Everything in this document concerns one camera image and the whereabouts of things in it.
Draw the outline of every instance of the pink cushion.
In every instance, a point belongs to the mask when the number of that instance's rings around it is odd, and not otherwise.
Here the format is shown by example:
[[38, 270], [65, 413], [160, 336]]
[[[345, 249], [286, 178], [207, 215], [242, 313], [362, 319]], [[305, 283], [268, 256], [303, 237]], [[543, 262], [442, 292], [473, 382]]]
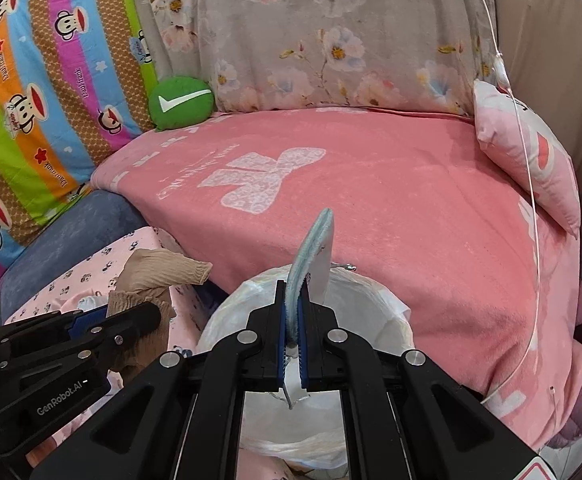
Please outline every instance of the pink cushion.
[[[483, 81], [474, 84], [476, 134], [480, 149], [523, 189], [529, 176], [520, 129], [511, 98]], [[518, 102], [536, 201], [569, 234], [580, 231], [580, 199], [571, 157], [549, 126], [527, 105]]]

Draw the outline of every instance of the blue cloth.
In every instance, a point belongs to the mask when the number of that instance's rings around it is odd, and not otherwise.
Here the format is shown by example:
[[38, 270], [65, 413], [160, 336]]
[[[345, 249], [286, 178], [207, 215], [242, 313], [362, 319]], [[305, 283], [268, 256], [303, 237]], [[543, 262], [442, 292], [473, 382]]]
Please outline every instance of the blue cloth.
[[131, 231], [145, 227], [126, 199], [93, 191], [53, 222], [0, 281], [0, 323], [71, 267]]
[[202, 305], [211, 316], [229, 295], [211, 280], [206, 280], [202, 285], [193, 285]]

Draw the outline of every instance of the beige wall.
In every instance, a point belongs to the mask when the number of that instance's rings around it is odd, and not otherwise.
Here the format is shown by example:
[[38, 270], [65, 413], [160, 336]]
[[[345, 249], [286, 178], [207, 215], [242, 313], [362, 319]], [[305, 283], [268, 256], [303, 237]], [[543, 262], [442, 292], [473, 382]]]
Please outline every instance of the beige wall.
[[514, 94], [571, 154], [582, 205], [582, 0], [496, 0], [496, 12]]

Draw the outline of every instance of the wire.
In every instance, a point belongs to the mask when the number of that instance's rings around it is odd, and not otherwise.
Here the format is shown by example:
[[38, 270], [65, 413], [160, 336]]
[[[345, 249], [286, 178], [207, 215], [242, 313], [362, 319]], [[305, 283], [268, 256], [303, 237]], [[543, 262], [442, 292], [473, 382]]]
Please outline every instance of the wire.
[[518, 132], [520, 133], [520, 140], [522, 142], [522, 149], [525, 153], [525, 164], [527, 167], [527, 177], [529, 178], [529, 194], [531, 195], [531, 208], [533, 211], [533, 236], [534, 236], [534, 254], [536, 260], [536, 312], [534, 314], [534, 322], [533, 322], [533, 330], [531, 332], [531, 336], [529, 338], [529, 343], [527, 344], [527, 349], [525, 350], [524, 354], [522, 355], [522, 359], [513, 369], [508, 377], [502, 381], [489, 395], [485, 397], [485, 399], [481, 402], [481, 404], [487, 403], [489, 400], [493, 399], [493, 397], [506, 385], [508, 384], [513, 376], [520, 370], [523, 362], [529, 355], [529, 351], [533, 344], [533, 340], [536, 337], [536, 331], [538, 329], [538, 313], [540, 310], [540, 242], [538, 240], [538, 212], [536, 210], [536, 199], [533, 193], [533, 182], [531, 178], [531, 168], [529, 166], [529, 152], [527, 152], [527, 143], [525, 142], [525, 136], [522, 131], [522, 122], [520, 121], [520, 112], [518, 110], [518, 102], [516, 101], [513, 90], [511, 89], [511, 83], [509, 82], [509, 77], [507, 76], [507, 72], [505, 70], [504, 61], [502, 59], [502, 54], [498, 49], [498, 41], [495, 37], [495, 27], [494, 22], [491, 17], [491, 13], [489, 12], [489, 6], [487, 5], [486, 0], [482, 0], [482, 5], [484, 6], [484, 10], [487, 13], [487, 17], [489, 18], [489, 28], [491, 29], [492, 38], [494, 40], [494, 47], [496, 50], [495, 60], [494, 60], [494, 72], [496, 75], [496, 80], [498, 82], [498, 87], [505, 91], [507, 95], [511, 98], [511, 102], [513, 102], [513, 109], [516, 112], [516, 122], [518, 123]]

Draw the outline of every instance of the green pillow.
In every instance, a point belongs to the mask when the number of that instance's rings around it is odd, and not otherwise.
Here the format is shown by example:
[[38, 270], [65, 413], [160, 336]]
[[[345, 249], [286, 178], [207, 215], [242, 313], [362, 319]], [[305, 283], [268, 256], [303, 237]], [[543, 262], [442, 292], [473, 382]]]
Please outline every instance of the green pillow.
[[215, 99], [207, 83], [193, 77], [172, 77], [149, 96], [149, 113], [157, 130], [186, 128], [206, 121]]

